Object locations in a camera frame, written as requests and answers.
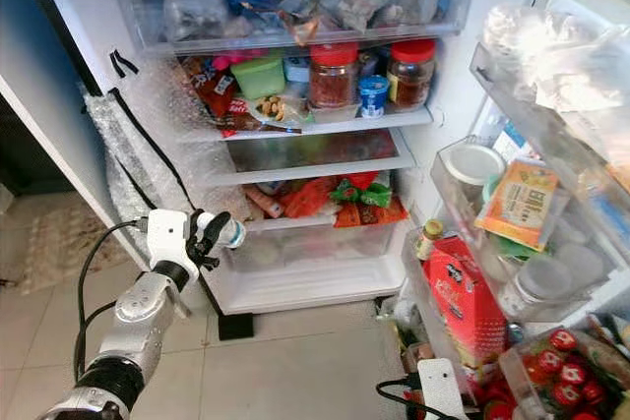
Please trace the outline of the red-lid jar red paste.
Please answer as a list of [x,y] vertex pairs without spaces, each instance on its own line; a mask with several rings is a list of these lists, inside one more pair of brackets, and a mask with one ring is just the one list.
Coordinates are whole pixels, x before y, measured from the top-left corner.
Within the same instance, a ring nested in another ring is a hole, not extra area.
[[312,108],[349,108],[358,92],[358,42],[312,45],[309,100]]

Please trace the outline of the red drink carton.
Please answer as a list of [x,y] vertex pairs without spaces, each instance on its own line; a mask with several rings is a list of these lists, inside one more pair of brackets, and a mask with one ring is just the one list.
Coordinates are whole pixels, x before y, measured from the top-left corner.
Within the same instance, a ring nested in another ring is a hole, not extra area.
[[501,312],[473,251],[459,236],[432,240],[421,264],[438,316],[453,339],[458,365],[470,383],[484,384],[498,370],[508,347],[507,318]]

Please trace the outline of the red snack packet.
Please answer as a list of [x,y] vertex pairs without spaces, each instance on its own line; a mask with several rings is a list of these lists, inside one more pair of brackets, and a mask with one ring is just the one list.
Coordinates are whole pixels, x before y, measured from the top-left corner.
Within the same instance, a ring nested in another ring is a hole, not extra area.
[[237,132],[232,103],[237,97],[239,86],[227,69],[216,69],[211,57],[185,56],[181,66],[188,74],[193,92],[212,115],[215,125],[224,137]]

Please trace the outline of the green food packet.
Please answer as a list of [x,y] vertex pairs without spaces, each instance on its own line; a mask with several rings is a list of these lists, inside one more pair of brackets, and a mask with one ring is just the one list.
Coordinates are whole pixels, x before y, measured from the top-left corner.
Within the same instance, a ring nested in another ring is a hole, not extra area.
[[330,192],[330,199],[339,203],[357,203],[386,208],[395,196],[392,187],[384,181],[372,181],[363,188],[356,187],[350,180],[342,180]]

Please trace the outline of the clear cup with white lid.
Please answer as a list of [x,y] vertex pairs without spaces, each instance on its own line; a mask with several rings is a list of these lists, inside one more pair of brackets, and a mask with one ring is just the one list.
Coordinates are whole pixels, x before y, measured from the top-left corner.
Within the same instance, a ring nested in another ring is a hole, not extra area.
[[482,209],[485,192],[494,191],[507,162],[498,151],[477,142],[462,141],[448,146],[438,153],[442,168],[453,178],[456,190],[472,206],[472,211]]

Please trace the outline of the orange printed packet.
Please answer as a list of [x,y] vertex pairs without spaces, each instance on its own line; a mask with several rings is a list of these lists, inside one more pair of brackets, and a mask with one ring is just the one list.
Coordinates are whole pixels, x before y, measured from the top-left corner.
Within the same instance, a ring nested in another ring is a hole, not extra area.
[[513,160],[477,215],[475,226],[531,250],[544,250],[559,191],[561,180],[548,165]]

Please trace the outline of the small blue cup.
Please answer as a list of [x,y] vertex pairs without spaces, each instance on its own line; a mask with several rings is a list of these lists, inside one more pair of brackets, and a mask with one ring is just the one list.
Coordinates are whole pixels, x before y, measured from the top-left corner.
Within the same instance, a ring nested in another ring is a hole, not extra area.
[[382,118],[386,114],[390,80],[373,75],[361,78],[358,83],[360,118]]

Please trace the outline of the red-lid jar brown contents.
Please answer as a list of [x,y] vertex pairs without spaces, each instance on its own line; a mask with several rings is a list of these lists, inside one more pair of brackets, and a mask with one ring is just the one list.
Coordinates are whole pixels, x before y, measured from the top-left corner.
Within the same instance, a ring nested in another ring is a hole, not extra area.
[[386,73],[391,111],[411,111],[426,104],[435,74],[436,48],[432,38],[392,43]]

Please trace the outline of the pink sausage roll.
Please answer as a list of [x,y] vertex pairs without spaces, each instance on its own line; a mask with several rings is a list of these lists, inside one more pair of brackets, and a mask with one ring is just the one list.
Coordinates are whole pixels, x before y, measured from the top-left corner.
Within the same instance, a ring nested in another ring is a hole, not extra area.
[[263,212],[268,218],[280,218],[284,216],[284,206],[274,197],[266,195],[255,183],[246,183],[242,186],[244,194]]

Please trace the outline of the orange red food packet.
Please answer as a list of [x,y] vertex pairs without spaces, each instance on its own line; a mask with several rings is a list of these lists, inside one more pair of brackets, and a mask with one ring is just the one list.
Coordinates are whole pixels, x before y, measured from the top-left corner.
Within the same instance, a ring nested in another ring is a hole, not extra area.
[[359,226],[391,225],[409,217],[409,212],[400,200],[392,199],[386,206],[361,203],[345,203],[335,213],[334,226],[351,228]]

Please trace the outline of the brown bottle with gold cap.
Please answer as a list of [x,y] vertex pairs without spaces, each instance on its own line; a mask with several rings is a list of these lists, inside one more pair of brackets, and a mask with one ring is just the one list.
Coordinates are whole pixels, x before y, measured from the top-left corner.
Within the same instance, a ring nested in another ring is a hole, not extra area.
[[431,258],[435,244],[442,236],[444,236],[444,222],[440,219],[427,219],[421,227],[421,234],[415,240],[413,256],[422,262]]

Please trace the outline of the crumpled clear plastic bags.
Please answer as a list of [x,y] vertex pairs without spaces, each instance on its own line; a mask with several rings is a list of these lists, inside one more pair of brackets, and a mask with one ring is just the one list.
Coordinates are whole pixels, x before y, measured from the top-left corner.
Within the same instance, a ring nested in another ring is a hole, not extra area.
[[558,113],[630,111],[630,24],[499,5],[482,45],[513,92]]

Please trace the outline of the blue white carton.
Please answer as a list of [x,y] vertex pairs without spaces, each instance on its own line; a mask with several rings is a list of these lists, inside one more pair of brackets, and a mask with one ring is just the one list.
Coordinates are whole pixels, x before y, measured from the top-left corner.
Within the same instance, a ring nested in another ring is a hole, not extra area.
[[530,142],[527,141],[526,137],[523,137],[521,132],[518,132],[516,125],[510,120],[505,120],[501,124],[501,131],[496,134],[494,141],[491,143],[491,148],[503,156],[505,160],[508,160],[508,162],[533,154]]

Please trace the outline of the clear drawer with food bags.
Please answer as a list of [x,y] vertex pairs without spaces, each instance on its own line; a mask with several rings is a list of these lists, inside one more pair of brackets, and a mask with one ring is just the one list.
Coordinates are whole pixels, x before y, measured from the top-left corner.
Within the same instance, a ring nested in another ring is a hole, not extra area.
[[120,0],[141,50],[212,54],[445,36],[470,0]]

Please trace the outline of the red plastic food bag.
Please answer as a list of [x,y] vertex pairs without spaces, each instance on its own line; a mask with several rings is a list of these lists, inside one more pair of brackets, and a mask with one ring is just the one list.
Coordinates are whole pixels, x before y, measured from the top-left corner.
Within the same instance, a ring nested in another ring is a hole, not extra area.
[[315,216],[332,202],[332,192],[337,185],[338,180],[334,176],[284,182],[278,198],[283,206],[283,216],[289,218]]

